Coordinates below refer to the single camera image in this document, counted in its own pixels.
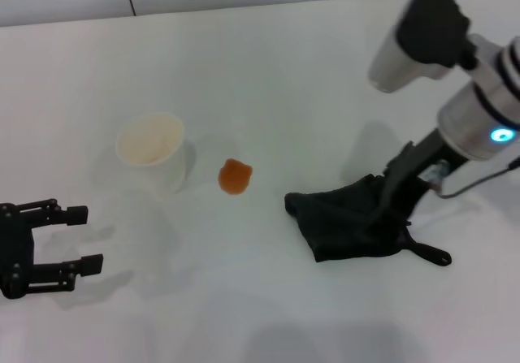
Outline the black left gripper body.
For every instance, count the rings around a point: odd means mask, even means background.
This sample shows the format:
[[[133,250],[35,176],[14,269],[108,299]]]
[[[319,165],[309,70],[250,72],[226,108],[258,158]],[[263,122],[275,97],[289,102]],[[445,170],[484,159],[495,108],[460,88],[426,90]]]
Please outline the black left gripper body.
[[[1,204],[1,293],[9,300],[29,294],[35,283],[34,239],[28,221],[37,203]]]

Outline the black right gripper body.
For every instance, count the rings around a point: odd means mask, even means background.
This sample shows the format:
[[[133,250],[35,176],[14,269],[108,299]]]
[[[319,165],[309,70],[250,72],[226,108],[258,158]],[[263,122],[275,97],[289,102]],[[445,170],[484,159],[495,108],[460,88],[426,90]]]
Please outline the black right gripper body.
[[[423,195],[430,187],[419,176],[440,161],[448,163],[448,175],[462,166],[462,156],[435,129],[416,145],[410,141],[384,171],[384,195]]]

